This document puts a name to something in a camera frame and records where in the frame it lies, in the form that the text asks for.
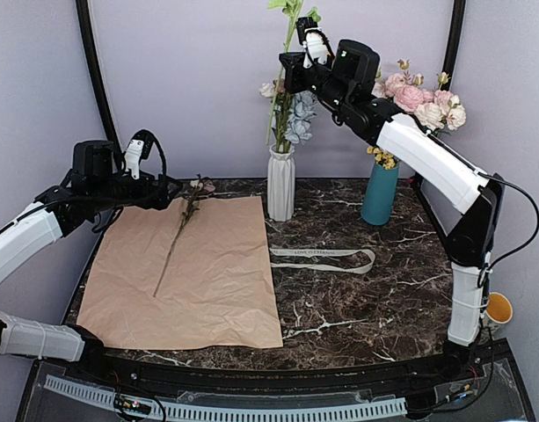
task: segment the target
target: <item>dark marble surface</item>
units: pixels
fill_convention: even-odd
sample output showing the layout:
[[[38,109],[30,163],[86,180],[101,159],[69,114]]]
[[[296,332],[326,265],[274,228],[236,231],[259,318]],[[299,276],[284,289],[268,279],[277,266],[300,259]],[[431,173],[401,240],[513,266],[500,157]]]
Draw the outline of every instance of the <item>dark marble surface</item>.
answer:
[[[261,195],[263,180],[215,181],[215,197]],[[410,186],[400,181],[392,218],[373,227],[360,217],[367,181],[297,180],[295,215],[266,218],[270,247],[362,249],[376,254],[370,273],[273,269],[284,346],[279,349],[214,346],[194,351],[108,349],[107,354],[189,367],[323,369],[407,360],[441,352],[450,318],[451,275],[441,244]],[[345,258],[276,258],[359,266],[365,255]],[[75,323],[88,273],[70,306]]]

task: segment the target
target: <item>brown wrapping paper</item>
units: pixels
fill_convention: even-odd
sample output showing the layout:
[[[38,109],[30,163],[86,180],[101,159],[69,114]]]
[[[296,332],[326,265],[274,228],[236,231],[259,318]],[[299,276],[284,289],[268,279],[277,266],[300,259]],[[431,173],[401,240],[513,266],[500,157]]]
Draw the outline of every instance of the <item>brown wrapping paper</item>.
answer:
[[[259,197],[204,200],[152,297],[186,202],[125,209],[106,232],[77,323],[107,347],[282,347]]]

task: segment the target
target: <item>lavender wall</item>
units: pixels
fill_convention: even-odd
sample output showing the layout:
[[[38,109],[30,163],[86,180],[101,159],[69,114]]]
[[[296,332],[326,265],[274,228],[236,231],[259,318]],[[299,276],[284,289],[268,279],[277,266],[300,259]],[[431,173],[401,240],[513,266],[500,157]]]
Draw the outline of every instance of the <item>lavender wall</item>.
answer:
[[[287,18],[266,0],[93,0],[98,48],[112,109],[126,142],[147,127],[163,143],[170,174],[264,177],[269,104],[258,95],[276,78]],[[450,0],[306,0],[323,28],[369,44],[385,73],[410,58],[432,82],[441,68]],[[314,138],[296,154],[299,176],[370,174],[366,144],[321,109]],[[402,176],[409,175],[405,169]]]
[[[75,142],[104,136],[73,1],[0,1],[0,227],[59,183]],[[0,309],[60,323],[95,237],[80,229],[0,287]],[[0,422],[15,420],[31,361],[0,356]]]
[[[449,143],[489,172],[526,188],[539,204],[539,0],[468,2],[454,91],[469,121]],[[431,192],[448,227],[456,215]],[[523,242],[534,228],[529,203],[506,191],[495,256]],[[525,252],[502,261],[492,290],[510,298],[510,340],[539,418],[539,237]]]

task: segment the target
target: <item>teal vase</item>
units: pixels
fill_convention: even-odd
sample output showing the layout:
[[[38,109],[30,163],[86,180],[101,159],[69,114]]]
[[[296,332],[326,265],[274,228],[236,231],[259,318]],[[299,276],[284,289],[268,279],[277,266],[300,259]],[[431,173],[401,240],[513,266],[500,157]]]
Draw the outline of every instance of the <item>teal vase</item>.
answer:
[[[394,169],[384,170],[384,167],[375,163],[361,208],[361,217],[365,222],[382,226],[389,221],[396,195],[398,172],[398,165]]]

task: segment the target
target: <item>yellow cup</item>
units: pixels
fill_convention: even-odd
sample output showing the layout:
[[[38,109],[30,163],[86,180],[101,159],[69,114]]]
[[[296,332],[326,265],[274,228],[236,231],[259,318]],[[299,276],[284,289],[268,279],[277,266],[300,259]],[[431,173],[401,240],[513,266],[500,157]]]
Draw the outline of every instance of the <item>yellow cup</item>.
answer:
[[[490,293],[486,315],[485,324],[490,327],[492,334],[494,334],[511,321],[514,308],[512,308],[512,303],[501,293]]]

